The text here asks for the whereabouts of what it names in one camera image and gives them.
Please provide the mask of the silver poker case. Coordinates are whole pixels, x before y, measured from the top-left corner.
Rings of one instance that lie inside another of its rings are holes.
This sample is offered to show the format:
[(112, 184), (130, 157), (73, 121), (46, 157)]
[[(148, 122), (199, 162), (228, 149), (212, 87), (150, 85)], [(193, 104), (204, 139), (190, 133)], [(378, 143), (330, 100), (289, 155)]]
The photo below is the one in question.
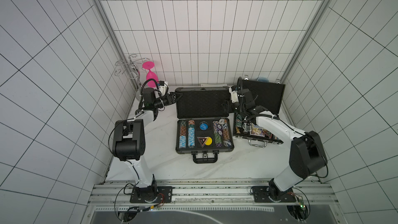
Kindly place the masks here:
[(227, 84), (200, 84), (200, 87), (203, 88), (213, 88), (213, 87), (227, 87)]

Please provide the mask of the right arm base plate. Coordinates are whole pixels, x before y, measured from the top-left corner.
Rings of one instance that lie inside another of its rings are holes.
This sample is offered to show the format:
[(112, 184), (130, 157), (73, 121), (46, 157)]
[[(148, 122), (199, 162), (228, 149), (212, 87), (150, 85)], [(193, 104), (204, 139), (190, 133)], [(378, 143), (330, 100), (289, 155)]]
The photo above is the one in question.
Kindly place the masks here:
[(292, 188), (287, 191), (279, 191), (278, 188), (269, 186), (253, 186), (250, 189), (256, 203), (295, 203), (296, 197)]

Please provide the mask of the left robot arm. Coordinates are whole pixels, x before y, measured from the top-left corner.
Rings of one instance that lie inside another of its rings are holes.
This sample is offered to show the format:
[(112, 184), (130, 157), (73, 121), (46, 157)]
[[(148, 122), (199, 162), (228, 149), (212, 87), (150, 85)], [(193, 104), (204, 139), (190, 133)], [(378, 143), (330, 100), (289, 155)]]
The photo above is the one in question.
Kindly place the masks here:
[(167, 85), (159, 88), (142, 88), (140, 102), (133, 117), (118, 120), (113, 130), (110, 144), (112, 155), (124, 162), (135, 180), (134, 190), (137, 195), (157, 195), (157, 183), (144, 158), (146, 150), (145, 126), (156, 120), (159, 111), (177, 101), (174, 92), (169, 92)]

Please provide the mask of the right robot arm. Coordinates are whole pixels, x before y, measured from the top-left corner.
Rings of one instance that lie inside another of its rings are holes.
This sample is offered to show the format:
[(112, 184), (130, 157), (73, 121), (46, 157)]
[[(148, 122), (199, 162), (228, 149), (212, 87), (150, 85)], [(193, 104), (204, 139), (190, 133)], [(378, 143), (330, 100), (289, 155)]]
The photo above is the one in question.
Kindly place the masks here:
[(240, 87), (231, 90), (234, 110), (242, 116), (244, 124), (254, 124), (290, 144), (289, 165), (270, 180), (268, 195), (278, 201), (295, 185), (327, 166), (328, 161), (321, 138), (314, 131), (305, 132), (282, 121), (265, 107), (256, 105), (252, 93)]

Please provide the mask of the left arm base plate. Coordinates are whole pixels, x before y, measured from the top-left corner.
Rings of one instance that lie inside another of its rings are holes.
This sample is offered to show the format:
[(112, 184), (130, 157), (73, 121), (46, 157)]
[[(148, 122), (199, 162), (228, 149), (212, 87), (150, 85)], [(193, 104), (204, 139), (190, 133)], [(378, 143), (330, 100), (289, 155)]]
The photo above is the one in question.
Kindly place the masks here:
[(173, 187), (156, 186), (147, 188), (135, 187), (131, 193), (130, 203), (160, 204), (171, 203)]

